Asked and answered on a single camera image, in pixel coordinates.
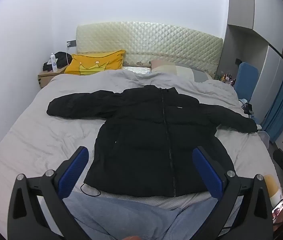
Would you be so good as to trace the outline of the black puffer jacket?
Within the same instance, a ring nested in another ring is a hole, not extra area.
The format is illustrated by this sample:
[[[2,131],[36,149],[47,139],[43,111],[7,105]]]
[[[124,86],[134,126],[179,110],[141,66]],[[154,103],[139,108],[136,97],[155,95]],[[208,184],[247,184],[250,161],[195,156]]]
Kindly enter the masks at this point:
[[[205,192],[193,150],[204,148],[231,170],[233,161],[215,135],[217,128],[257,131],[254,120],[230,109],[152,85],[122,93],[99,90],[61,96],[46,112],[65,119],[104,120],[84,182],[106,193],[134,197]]]

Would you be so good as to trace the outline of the smartphone with lit screen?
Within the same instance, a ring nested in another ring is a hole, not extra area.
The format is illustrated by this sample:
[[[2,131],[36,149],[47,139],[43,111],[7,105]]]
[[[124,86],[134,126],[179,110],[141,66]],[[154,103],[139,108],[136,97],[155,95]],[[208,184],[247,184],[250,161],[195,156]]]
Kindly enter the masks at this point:
[[[279,203],[272,210],[272,221],[273,223],[277,220],[279,214],[283,210],[283,199],[279,201]]]

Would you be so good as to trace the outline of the blue jeans legs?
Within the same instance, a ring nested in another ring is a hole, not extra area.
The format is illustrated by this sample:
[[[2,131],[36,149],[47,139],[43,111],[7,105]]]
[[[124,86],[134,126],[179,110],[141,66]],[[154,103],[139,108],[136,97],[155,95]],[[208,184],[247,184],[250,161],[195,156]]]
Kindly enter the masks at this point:
[[[167,210],[138,202],[74,192],[64,203],[91,239],[190,239],[216,204],[208,198],[186,209]]]

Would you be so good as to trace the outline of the blue chair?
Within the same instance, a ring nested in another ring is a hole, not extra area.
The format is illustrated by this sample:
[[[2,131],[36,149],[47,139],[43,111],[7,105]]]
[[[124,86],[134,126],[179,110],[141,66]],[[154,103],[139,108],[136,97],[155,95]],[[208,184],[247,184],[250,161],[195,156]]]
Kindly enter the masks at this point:
[[[256,67],[242,62],[239,65],[237,77],[234,84],[234,90],[238,99],[250,101],[253,91],[259,79],[259,72]]]

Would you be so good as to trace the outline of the small bottles on desk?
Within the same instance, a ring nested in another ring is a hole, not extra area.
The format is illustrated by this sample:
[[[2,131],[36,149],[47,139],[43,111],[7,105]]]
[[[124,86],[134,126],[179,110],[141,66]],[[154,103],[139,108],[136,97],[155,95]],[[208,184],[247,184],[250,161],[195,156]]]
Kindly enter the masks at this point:
[[[214,77],[215,80],[219,80],[222,83],[228,84],[230,86],[234,86],[236,79],[233,79],[232,74],[216,74]]]

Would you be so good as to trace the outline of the beige grey pillow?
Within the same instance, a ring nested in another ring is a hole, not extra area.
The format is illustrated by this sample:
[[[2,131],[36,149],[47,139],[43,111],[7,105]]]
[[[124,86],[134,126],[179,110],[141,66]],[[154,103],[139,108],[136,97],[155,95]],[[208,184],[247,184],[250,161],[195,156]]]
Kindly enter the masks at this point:
[[[208,73],[197,68],[182,66],[181,64],[176,64],[164,60],[152,60],[149,63],[151,65],[152,73],[161,72],[174,74],[176,76],[194,82],[205,82],[213,79]]]

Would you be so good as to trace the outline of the cardboard box nightstand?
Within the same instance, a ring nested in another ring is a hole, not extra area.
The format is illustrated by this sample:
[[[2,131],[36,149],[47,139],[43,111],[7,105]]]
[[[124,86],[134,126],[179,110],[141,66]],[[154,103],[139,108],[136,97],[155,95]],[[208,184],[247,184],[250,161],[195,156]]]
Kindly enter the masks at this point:
[[[40,88],[44,88],[55,76],[63,74],[67,67],[63,67],[57,70],[57,72],[53,71],[42,71],[38,74],[38,84]]]

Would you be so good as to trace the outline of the white spray bottle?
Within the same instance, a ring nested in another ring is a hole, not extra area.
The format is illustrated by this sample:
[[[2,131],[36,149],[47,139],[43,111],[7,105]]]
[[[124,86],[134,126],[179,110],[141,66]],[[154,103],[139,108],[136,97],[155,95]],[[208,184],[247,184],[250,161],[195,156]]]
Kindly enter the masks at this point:
[[[50,55],[50,62],[51,62],[52,71],[56,73],[58,71],[58,67],[56,63],[56,56],[53,53],[51,53]]]

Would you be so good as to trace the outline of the yellow crown pillow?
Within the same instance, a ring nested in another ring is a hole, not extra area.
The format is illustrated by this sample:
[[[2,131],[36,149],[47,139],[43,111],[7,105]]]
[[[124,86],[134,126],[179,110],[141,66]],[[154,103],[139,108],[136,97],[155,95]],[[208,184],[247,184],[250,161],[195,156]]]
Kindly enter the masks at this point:
[[[122,68],[125,50],[111,51],[87,55],[72,55],[72,61],[65,69],[65,74],[92,75],[105,70]]]

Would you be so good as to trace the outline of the black bag on nightstand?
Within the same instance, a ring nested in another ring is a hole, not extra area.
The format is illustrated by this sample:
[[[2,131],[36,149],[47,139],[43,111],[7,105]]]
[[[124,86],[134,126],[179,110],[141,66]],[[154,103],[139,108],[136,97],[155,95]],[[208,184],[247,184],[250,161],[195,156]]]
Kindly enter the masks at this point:
[[[70,54],[63,52],[63,51],[59,51],[59,52],[55,53],[55,58],[56,58],[56,64],[57,64],[58,69],[61,69],[65,66],[68,66],[73,60],[73,58]],[[50,59],[49,59],[48,62],[43,64],[43,71],[47,71],[47,72],[52,71]]]

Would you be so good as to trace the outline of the cream quilted headboard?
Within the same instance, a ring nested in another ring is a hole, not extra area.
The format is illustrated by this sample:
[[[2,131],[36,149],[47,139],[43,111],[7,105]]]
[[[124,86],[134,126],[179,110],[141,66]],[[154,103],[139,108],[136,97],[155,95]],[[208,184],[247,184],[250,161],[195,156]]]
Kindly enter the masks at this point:
[[[103,22],[79,25],[78,54],[124,50],[124,64],[150,67],[152,60],[164,60],[197,68],[214,76],[223,40],[194,29],[151,22]]]

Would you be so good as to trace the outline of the grey wall cabinet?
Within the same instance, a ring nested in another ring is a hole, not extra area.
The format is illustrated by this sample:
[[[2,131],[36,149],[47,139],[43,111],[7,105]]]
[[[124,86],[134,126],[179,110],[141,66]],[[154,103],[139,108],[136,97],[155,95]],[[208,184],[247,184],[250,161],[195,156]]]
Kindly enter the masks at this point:
[[[241,62],[259,73],[250,103],[254,116],[263,121],[283,81],[283,0],[229,0],[216,74],[236,77]]]

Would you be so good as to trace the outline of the wall power socket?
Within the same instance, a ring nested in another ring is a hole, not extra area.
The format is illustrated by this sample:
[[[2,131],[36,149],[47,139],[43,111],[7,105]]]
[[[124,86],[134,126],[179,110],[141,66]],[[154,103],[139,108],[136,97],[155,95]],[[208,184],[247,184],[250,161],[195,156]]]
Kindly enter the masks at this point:
[[[76,40],[67,41],[67,47],[76,47]]]

